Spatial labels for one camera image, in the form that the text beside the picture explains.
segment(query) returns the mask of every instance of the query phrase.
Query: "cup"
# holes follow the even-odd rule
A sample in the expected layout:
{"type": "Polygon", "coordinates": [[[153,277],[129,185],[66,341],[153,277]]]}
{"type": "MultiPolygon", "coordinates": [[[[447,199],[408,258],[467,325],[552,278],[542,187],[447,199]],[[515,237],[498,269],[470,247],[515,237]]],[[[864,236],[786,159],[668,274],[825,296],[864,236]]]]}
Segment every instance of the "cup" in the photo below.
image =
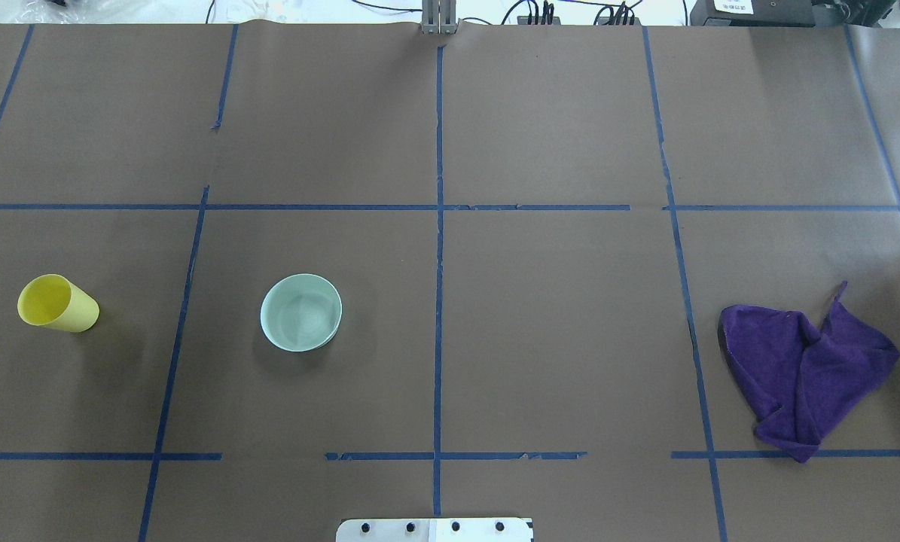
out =
{"type": "Polygon", "coordinates": [[[40,328],[81,333],[98,320],[98,303],[61,275],[42,275],[18,296],[18,315],[40,328]]]}
{"type": "Polygon", "coordinates": [[[332,282],[310,274],[278,281],[259,311],[266,339],[288,352],[315,350],[329,343],[342,317],[343,300],[332,282]]]}

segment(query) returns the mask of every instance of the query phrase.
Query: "white bracket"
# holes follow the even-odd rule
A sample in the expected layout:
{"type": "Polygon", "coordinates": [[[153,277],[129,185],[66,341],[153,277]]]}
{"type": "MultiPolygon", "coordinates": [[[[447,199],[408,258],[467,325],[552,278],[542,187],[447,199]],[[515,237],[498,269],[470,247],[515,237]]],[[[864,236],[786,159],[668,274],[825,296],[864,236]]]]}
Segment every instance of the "white bracket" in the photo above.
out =
{"type": "Polygon", "coordinates": [[[456,34],[456,0],[423,0],[423,34],[456,34]]]}
{"type": "Polygon", "coordinates": [[[533,542],[524,518],[421,518],[347,520],[336,542],[533,542]]]}

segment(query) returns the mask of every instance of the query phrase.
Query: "black box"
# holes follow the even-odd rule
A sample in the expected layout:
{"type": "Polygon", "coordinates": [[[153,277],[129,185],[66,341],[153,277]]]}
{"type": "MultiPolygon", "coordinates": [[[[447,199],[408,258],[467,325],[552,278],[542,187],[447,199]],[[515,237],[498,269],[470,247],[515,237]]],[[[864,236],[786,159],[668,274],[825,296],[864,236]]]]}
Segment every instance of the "black box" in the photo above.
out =
{"type": "Polygon", "coordinates": [[[697,0],[693,26],[814,26],[811,0],[697,0]]]}

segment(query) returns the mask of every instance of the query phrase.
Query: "towel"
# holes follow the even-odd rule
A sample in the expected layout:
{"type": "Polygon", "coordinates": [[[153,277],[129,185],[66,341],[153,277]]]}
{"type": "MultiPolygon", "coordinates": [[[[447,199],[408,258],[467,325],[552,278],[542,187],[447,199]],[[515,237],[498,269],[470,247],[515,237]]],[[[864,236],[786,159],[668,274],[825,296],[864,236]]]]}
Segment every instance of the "towel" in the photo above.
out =
{"type": "Polygon", "coordinates": [[[757,438],[804,463],[822,439],[886,380],[900,354],[852,316],[838,295],[818,330],[803,312],[729,306],[721,313],[728,366],[757,415],[757,438]]]}

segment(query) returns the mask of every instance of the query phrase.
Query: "white label on black box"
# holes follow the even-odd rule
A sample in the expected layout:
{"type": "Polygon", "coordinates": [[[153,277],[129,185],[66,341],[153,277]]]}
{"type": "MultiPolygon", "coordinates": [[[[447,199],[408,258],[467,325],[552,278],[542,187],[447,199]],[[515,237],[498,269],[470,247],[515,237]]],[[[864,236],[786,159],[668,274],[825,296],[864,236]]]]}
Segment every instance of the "white label on black box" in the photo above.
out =
{"type": "Polygon", "coordinates": [[[750,0],[714,0],[714,9],[726,14],[754,14],[750,0]]]}

